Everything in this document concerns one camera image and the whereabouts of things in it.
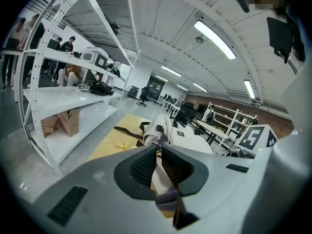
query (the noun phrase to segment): fluorescent light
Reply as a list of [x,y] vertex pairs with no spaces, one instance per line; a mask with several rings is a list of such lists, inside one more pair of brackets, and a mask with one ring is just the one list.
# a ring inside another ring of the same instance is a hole
[[181,77],[181,75],[179,75],[179,74],[178,74],[178,73],[176,73],[175,71],[172,71],[172,70],[171,70],[171,69],[169,69],[169,68],[166,68],[165,66],[162,66],[161,68],[163,68],[164,70],[167,70],[167,71],[169,71],[169,72],[171,72],[171,73],[175,74],[176,76]]
[[188,91],[187,89],[181,87],[180,85],[177,85],[177,87],[182,88],[182,89],[185,90],[185,91]]
[[207,92],[207,90],[203,89],[201,86],[197,85],[195,82],[193,83],[197,88],[200,88],[202,91]]
[[212,29],[210,29],[207,25],[205,25],[202,21],[198,20],[194,24],[194,28],[198,29],[201,33],[203,33],[206,37],[208,37],[211,41],[215,43],[223,53],[230,59],[233,60],[236,58],[236,55],[229,48],[229,46],[218,36]]
[[161,79],[161,80],[167,81],[166,79],[161,78],[160,76],[156,76],[156,77],[159,78],[159,79]]
[[254,91],[253,91],[253,88],[252,88],[252,84],[250,83],[250,80],[244,80],[244,83],[245,83],[245,85],[247,87],[247,90],[248,90],[250,98],[251,99],[255,99]]

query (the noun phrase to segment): storage rack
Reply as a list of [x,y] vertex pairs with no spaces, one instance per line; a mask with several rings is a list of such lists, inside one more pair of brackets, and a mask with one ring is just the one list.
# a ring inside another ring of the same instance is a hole
[[[54,172],[58,176],[62,176],[59,164],[88,134],[90,134],[103,121],[117,111],[117,108],[109,105],[109,101],[111,99],[121,97],[122,95],[115,92],[112,96],[101,97],[93,95],[89,92],[80,91],[77,87],[39,88],[39,76],[44,58],[81,66],[85,69],[90,69],[109,77],[117,78],[116,75],[93,64],[71,57],[67,53],[47,48],[49,40],[52,38],[52,33],[57,29],[58,24],[63,21],[63,17],[66,13],[71,8],[76,12],[81,9],[81,4],[79,3],[74,8],[75,4],[80,0],[62,0],[59,10],[55,13],[52,21],[45,29],[45,33],[39,42],[38,48],[29,49],[30,42],[40,21],[51,9],[55,1],[56,0],[51,0],[51,2],[40,14],[26,42],[18,73],[18,98],[21,120],[30,145],[53,168]],[[107,31],[117,48],[121,51],[125,62],[130,65],[132,69],[133,64],[130,62],[125,50],[122,48],[119,40],[115,36],[97,1],[85,1],[91,6],[93,13],[98,16],[98,20],[100,22],[98,27],[103,27],[103,29]],[[22,74],[27,56],[35,56],[35,60],[31,74],[30,89],[22,90]],[[29,101],[26,112],[24,112],[23,108],[24,96]],[[56,132],[44,138],[41,127],[42,119],[76,107],[82,107],[79,114],[79,133],[72,137],[67,137],[65,133],[62,132],[62,129],[59,128]],[[30,131],[27,126],[27,120],[30,113],[32,114],[35,128],[33,131]]]
[[[220,127],[227,129],[227,131],[225,132],[226,135],[229,135],[230,132],[233,132],[235,135],[237,135],[239,131],[238,131],[238,128],[236,129],[236,126],[248,127],[251,121],[257,118],[257,115],[253,117],[253,116],[240,112],[238,109],[233,110],[230,108],[212,104],[211,102],[209,102],[208,108],[210,107],[210,105],[214,105],[214,111],[215,111],[214,122],[217,123]],[[244,118],[246,119],[246,122],[249,121],[249,124],[242,123],[241,120]],[[218,147],[223,145],[229,149],[232,145],[232,144],[228,145],[227,143],[225,143],[224,138],[221,139],[217,137],[216,140],[219,142]],[[228,141],[235,141],[235,139],[229,138]]]

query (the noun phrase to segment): cardboard box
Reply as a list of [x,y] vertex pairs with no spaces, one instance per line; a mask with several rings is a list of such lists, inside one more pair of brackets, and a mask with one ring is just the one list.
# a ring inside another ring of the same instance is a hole
[[44,137],[54,133],[58,128],[59,118],[57,116],[50,116],[41,120],[41,126]]
[[74,108],[58,114],[59,125],[69,137],[79,133],[79,112]]

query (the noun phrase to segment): floor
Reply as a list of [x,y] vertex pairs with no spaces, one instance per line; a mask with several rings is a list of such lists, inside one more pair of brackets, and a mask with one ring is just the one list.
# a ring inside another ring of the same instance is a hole
[[[18,104],[14,102],[12,89],[0,92],[0,162],[6,171],[12,188],[29,202],[36,198],[49,186],[59,180],[52,168],[30,146],[24,129],[21,127]],[[89,134],[60,164],[64,175],[85,163],[112,128],[126,115],[134,114],[153,120],[164,110],[152,101],[147,107],[137,105],[137,100],[124,94],[119,110]]]

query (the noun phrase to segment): white ceiling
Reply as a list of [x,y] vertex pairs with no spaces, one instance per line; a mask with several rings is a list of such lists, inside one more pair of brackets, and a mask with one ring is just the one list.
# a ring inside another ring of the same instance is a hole
[[[179,84],[191,93],[226,99],[227,91],[246,93],[245,79],[250,79],[256,96],[262,104],[283,108],[281,92],[294,79],[290,66],[273,53],[269,46],[267,17],[275,17],[271,11],[255,10],[244,13],[235,0],[132,0],[133,22],[128,0],[97,0],[103,13],[121,27],[117,36],[125,49],[138,52],[141,62],[154,68],[171,84]],[[107,50],[112,59],[125,62],[118,49],[105,35],[97,30],[97,22],[80,25],[81,15],[65,17],[95,45]],[[201,33],[194,23],[201,19],[216,31],[237,56],[229,60],[205,36],[198,44]],[[297,69],[299,63],[291,58]],[[175,76],[161,69],[161,65],[180,73]],[[208,93],[193,85],[196,82]]]

